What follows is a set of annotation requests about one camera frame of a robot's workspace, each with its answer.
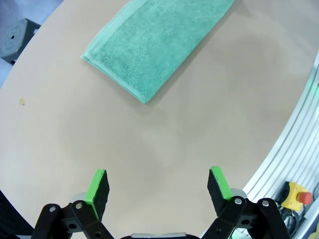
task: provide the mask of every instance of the towel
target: towel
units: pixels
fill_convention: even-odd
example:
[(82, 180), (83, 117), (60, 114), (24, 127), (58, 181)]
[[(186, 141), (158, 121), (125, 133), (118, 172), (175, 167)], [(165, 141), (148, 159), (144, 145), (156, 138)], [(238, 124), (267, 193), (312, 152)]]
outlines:
[(131, 0), (82, 59), (147, 103), (234, 0)]

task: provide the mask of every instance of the beige table surface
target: beige table surface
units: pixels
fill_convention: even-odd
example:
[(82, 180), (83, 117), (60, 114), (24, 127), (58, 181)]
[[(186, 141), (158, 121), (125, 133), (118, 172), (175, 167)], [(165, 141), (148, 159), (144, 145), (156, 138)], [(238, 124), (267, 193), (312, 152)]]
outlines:
[(209, 167), (243, 188), (285, 126), (319, 46), (319, 4), (237, 0), (143, 105), (80, 59), (125, 3), (65, 0), (21, 54), (0, 89), (0, 188), (34, 226), (106, 168), (113, 236), (200, 235), (215, 218)]

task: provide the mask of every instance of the red button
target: red button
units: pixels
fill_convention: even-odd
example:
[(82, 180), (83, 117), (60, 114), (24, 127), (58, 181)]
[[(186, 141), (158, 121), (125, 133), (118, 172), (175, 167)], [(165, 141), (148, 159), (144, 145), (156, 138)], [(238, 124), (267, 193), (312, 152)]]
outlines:
[(311, 193), (302, 192), (297, 194), (297, 201), (305, 205), (311, 203), (312, 199), (313, 195)]

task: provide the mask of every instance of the folded towel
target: folded towel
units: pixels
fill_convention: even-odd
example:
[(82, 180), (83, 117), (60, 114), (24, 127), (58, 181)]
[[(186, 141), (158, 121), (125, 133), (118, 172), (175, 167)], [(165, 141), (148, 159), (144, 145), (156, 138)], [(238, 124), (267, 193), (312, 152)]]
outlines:
[(131, 0), (82, 59), (148, 102), (234, 0)]

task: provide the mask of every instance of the bolt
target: bolt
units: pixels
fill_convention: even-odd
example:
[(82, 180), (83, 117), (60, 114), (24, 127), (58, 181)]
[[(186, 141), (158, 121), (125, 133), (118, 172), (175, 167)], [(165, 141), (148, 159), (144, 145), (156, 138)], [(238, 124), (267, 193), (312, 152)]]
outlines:
[(52, 213), (55, 210), (55, 206), (49, 208), (49, 211)]
[(236, 199), (235, 199), (235, 203), (238, 204), (238, 205), (240, 205), (240, 204), (242, 203), (242, 201), (241, 201), (240, 198), (236, 198)]
[(75, 208), (76, 209), (80, 209), (82, 207), (82, 203), (77, 203), (76, 205), (75, 205)]
[(264, 207), (267, 207), (267, 206), (269, 206), (269, 202), (266, 201), (266, 200), (263, 200), (262, 205), (263, 205)]

